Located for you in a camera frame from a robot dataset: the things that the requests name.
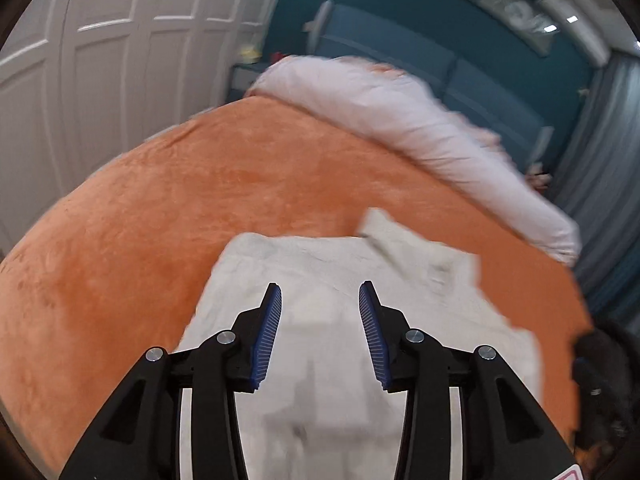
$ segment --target white pillow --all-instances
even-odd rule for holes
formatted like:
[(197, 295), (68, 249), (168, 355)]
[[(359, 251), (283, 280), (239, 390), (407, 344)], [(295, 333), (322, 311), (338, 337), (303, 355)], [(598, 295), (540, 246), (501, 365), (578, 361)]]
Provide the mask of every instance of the white pillow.
[(262, 74), (251, 92), (404, 153), (554, 259), (569, 265), (577, 259), (578, 225), (471, 139), (420, 79), (368, 62), (290, 56)]

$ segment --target metal screw head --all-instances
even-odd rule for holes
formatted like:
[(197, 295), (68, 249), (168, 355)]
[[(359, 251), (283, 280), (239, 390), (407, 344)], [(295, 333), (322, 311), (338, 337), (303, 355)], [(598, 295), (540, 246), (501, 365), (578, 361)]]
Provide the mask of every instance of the metal screw head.
[(231, 330), (225, 330), (224, 332), (220, 332), (216, 336), (216, 341), (223, 345), (228, 345), (236, 340), (236, 334), (231, 332)]
[(155, 362), (160, 360), (162, 354), (164, 354), (164, 352), (162, 352), (161, 348), (150, 348), (146, 351), (145, 358), (147, 361)]
[(424, 341), (424, 334), (419, 330), (409, 330), (404, 337), (409, 343), (421, 343)]
[(482, 359), (486, 359), (487, 361), (490, 361), (491, 359), (495, 359), (496, 353), (495, 350), (493, 348), (491, 348), (490, 346), (481, 346), (478, 349), (478, 355), (482, 358)]

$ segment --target blue headboard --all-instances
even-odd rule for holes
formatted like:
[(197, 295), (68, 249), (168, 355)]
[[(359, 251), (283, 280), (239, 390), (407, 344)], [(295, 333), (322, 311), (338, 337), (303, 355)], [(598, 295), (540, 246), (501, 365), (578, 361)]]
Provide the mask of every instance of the blue headboard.
[(434, 41), (368, 12), (322, 4), (307, 42), (316, 56), (361, 56), (426, 81), (450, 110), (502, 136), (519, 170), (539, 160), (553, 133), (543, 118), (487, 74)]

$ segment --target white towel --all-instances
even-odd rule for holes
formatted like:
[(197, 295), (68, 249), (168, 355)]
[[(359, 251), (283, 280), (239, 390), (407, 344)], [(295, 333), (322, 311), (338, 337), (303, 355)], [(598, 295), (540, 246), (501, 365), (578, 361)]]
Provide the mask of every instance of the white towel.
[[(428, 242), (386, 213), (369, 210), (362, 237), (234, 238), (214, 266), (177, 351), (196, 348), (237, 314), (260, 305), (269, 282), (282, 289), (282, 316), (267, 378), (237, 394), (252, 480), (393, 478), (405, 394), (374, 376), (358, 289), (371, 280), (382, 304), (444, 346), (494, 346), (540, 400), (534, 336), (509, 326), (477, 290), (477, 257)], [(190, 396), (180, 425), (181, 478), (191, 480)], [(451, 477), (462, 474), (460, 406), (452, 393)]]

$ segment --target bed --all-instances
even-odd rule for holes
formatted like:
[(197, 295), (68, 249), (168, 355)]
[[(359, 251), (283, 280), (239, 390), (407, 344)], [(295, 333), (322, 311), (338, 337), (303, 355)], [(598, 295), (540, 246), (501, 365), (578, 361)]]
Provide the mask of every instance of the bed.
[(0, 399), (53, 474), (150, 346), (174, 349), (231, 238), (354, 235), (369, 207), (481, 257), (481, 289), (539, 339), (544, 408), (577, 420), (571, 341), (590, 320), (571, 271), (384, 146), (252, 96), (114, 160), (0, 264)]

